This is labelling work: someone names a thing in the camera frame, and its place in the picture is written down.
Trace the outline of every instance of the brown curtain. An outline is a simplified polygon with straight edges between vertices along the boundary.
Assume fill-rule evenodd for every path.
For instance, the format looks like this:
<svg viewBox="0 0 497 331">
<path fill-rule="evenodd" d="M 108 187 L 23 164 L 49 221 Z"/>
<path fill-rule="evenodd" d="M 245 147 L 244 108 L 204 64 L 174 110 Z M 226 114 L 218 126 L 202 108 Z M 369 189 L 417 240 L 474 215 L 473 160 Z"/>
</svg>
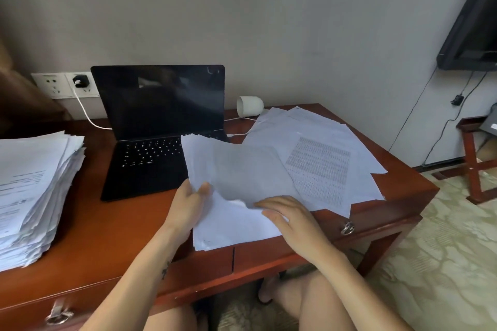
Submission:
<svg viewBox="0 0 497 331">
<path fill-rule="evenodd" d="M 0 134 L 15 124 L 71 119 L 65 108 L 17 73 L 0 40 Z"/>
</svg>

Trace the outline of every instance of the wall-mounted television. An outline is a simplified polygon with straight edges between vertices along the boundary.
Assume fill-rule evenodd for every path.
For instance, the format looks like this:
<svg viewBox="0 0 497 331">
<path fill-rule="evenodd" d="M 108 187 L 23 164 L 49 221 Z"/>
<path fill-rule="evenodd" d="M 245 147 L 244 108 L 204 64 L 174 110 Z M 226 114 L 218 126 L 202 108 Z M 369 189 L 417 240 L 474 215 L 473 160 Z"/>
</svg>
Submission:
<svg viewBox="0 0 497 331">
<path fill-rule="evenodd" d="M 497 0 L 467 0 L 437 56 L 442 70 L 497 71 Z"/>
</svg>

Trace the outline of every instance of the metal drawer pull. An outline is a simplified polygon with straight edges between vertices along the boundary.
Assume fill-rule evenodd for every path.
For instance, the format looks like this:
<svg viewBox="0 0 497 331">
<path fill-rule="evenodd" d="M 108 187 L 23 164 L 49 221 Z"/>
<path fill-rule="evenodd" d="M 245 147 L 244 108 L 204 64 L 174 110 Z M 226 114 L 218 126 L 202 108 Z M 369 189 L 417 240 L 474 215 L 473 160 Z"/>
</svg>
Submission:
<svg viewBox="0 0 497 331">
<path fill-rule="evenodd" d="M 352 234 L 355 230 L 355 225 L 352 221 L 349 221 L 348 223 L 345 224 L 345 226 L 343 227 L 342 231 L 341 231 L 341 234 L 343 234 L 344 236 L 347 236 L 349 234 Z"/>
<path fill-rule="evenodd" d="M 45 324 L 47 326 L 61 325 L 67 322 L 74 316 L 74 313 L 70 310 L 62 310 L 64 306 L 64 300 L 56 300 L 50 315 L 45 318 Z"/>
</svg>

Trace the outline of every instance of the reddish-brown wooden desk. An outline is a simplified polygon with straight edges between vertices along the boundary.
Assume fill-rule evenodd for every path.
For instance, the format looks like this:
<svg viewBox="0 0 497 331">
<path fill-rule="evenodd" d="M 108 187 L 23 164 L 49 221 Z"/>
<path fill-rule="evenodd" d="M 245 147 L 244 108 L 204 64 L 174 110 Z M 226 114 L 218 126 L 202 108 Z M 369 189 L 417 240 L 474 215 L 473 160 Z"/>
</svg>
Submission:
<svg viewBox="0 0 497 331">
<path fill-rule="evenodd" d="M 343 122 L 319 104 L 303 108 Z M 228 110 L 226 117 L 234 117 Z M 98 121 L 108 125 L 107 120 Z M 227 133 L 246 132 L 253 122 L 229 121 Z M 63 299 L 75 316 L 61 326 L 77 329 L 98 306 L 164 221 L 174 191 L 102 203 L 102 191 L 115 139 L 87 121 L 40 124 L 15 132 L 33 136 L 65 129 L 85 136 L 86 159 L 67 197 L 50 250 L 33 265 L 0 272 L 0 329 L 41 328 L 56 299 Z M 329 211 L 315 216 L 340 248 L 372 241 L 358 270 L 369 272 L 420 220 L 420 212 L 438 188 L 370 139 L 353 130 L 388 174 L 374 175 L 386 201 L 352 206 L 350 221 L 355 231 L 340 232 L 346 220 Z M 240 143 L 243 137 L 232 139 Z M 230 246 L 210 252 L 194 252 L 190 240 L 180 247 L 161 284 L 152 313 L 206 297 L 269 273 L 304 263 L 282 237 Z"/>
</svg>

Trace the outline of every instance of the person's right arm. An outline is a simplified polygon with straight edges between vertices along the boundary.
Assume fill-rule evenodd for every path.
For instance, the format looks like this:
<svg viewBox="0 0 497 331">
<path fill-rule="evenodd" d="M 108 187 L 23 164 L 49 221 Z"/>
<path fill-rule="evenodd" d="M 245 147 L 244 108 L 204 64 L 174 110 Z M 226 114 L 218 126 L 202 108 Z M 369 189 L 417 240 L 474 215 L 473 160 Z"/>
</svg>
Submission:
<svg viewBox="0 0 497 331">
<path fill-rule="evenodd" d="M 412 330 L 378 298 L 300 202 L 291 196 L 275 196 L 256 206 L 265 209 L 262 214 L 277 226 L 289 246 L 328 279 L 358 331 Z"/>
</svg>

